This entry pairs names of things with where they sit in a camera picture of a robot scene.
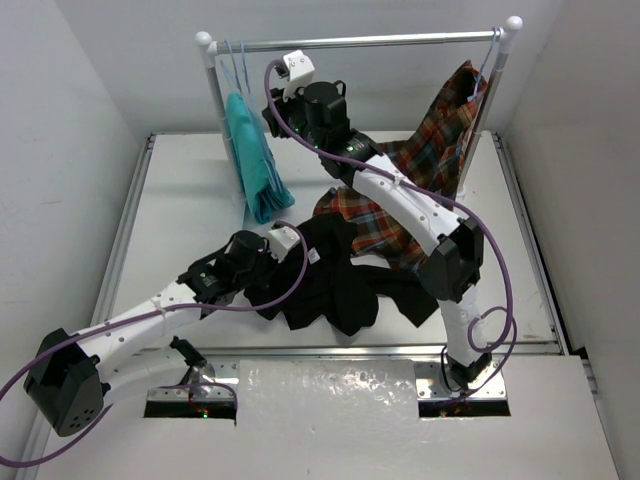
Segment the black shirt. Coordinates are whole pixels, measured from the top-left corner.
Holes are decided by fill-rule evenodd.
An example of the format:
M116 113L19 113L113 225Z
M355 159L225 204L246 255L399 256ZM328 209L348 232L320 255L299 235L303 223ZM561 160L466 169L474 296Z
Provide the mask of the black shirt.
M415 275L389 268L354 265L351 244L356 225L339 213L321 214L298 229L309 248L304 278L282 302L258 312L267 320L283 314L291 330L310 326L324 316L338 331L353 336L374 325L379 298L388 297L414 326L421 326L437 309L437 301Z

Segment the blue wire hanger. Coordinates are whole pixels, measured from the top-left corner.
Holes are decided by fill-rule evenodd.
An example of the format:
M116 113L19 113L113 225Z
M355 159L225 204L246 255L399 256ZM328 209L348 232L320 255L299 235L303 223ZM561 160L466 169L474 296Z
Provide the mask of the blue wire hanger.
M282 180L277 172L272 152L266 142L262 123L256 117L256 114L254 111L254 102L253 102L252 90L251 90L251 85L249 80L249 72L248 72L248 66L246 62L246 54L245 54L245 47L244 47L243 41L240 42L240 57L241 57L242 77L244 81L243 98L245 100L245 103L247 104L249 120L254 130L255 136L257 138L259 153L261 154L261 158L262 158L262 164L266 168L267 179L270 187L276 193L282 193L285 190L285 186L282 183Z

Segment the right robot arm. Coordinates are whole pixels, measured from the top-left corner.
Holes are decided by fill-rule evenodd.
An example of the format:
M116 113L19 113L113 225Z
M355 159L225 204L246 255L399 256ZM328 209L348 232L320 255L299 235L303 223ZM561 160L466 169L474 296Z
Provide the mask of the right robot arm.
M347 116L342 82L267 89L263 116L274 137L292 137L315 151L325 170L381 207L426 255L418 278L439 306L448 343L446 379L460 392L475 391L491 354L473 337L481 318L476 286L484 258L479 221L461 218L417 187Z

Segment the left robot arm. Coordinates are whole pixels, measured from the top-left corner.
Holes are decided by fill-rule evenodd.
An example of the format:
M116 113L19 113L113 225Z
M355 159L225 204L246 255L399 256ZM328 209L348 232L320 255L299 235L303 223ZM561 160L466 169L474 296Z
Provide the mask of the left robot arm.
M237 294L266 282L300 240L285 225L265 235L239 231L129 311L74 333L50 332L26 371L26 394L55 433L69 437L123 397L181 383L207 363L192 344L173 338L156 354L146 355L144 348L230 309Z

